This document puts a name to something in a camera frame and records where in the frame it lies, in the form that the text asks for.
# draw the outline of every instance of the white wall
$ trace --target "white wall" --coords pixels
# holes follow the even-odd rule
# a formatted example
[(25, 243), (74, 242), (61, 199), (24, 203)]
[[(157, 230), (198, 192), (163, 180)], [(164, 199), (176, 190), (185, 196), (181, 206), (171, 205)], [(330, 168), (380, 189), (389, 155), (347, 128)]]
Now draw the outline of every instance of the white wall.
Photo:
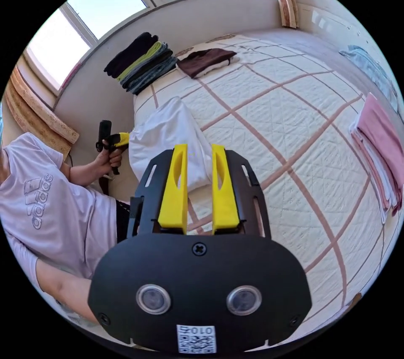
[(296, 0), (300, 29), (318, 35), (339, 49), (358, 45), (386, 71), (396, 89), (396, 78), (376, 42), (356, 17), (338, 0)]
[(56, 115), (80, 133), (71, 153), (74, 164), (86, 164), (96, 156), (102, 119), (112, 121), (113, 132), (132, 130), (132, 95), (103, 70), (139, 34), (158, 35), (176, 53), (224, 34), (280, 26), (277, 0), (180, 0), (154, 9), (116, 32), (89, 56), (55, 108)]

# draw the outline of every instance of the bed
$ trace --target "bed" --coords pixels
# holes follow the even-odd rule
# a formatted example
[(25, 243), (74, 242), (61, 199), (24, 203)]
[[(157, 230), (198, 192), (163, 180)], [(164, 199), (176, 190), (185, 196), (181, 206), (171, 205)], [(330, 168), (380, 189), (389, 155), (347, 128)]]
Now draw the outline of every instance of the bed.
[[(312, 294), (311, 311), (287, 343), (343, 313), (377, 277), (399, 231), (399, 215), (382, 225), (348, 134), (366, 93), (380, 94), (337, 50), (290, 29), (229, 34), (177, 56), (215, 47), (234, 50), (239, 62), (198, 80), (174, 70), (155, 81), (134, 98), (135, 127), (179, 96), (210, 143), (249, 160), (272, 237), (298, 258)], [(210, 233), (211, 204), (208, 186), (189, 194), (190, 235)]]

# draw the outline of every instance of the qr code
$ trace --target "qr code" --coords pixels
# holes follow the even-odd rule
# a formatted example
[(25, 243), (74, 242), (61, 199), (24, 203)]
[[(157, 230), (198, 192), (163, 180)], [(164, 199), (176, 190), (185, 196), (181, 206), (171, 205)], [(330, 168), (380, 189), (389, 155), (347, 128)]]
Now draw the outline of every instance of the qr code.
[(181, 354), (215, 354), (214, 326), (177, 325), (178, 352)]

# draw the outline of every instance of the black shorts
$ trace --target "black shorts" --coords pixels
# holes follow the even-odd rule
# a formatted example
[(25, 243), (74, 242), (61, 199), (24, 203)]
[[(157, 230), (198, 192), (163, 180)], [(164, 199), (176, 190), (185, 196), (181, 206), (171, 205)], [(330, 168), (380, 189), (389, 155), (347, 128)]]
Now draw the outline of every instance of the black shorts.
[(117, 201), (117, 243), (126, 239), (128, 232), (130, 206)]

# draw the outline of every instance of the pink towel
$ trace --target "pink towel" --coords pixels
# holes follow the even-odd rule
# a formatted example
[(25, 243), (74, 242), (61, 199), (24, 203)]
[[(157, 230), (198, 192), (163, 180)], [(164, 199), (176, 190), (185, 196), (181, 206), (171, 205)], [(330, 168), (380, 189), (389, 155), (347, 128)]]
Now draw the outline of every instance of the pink towel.
[(399, 137), (388, 115), (376, 97), (369, 93), (358, 120), (358, 130), (379, 152), (394, 179), (398, 205), (393, 207), (393, 215), (402, 207), (404, 185), (404, 151)]
[(390, 205), (389, 205), (389, 201), (386, 198), (386, 194), (384, 192), (384, 187), (382, 185), (382, 180), (380, 178), (380, 175), (375, 167), (375, 164), (373, 163), (372, 158), (370, 157), (369, 153), (367, 152), (364, 144), (362, 143), (362, 141), (360, 140), (359, 136), (355, 133), (352, 132), (351, 136), (353, 138), (353, 140), (356, 142), (356, 145), (358, 146), (358, 148), (361, 150), (363, 156), (366, 159), (366, 162), (368, 163), (368, 167), (370, 170), (370, 174), (373, 176), (374, 180), (375, 180), (375, 186), (377, 187), (377, 190), (379, 191), (379, 196), (381, 198), (381, 203), (384, 209), (389, 209)]

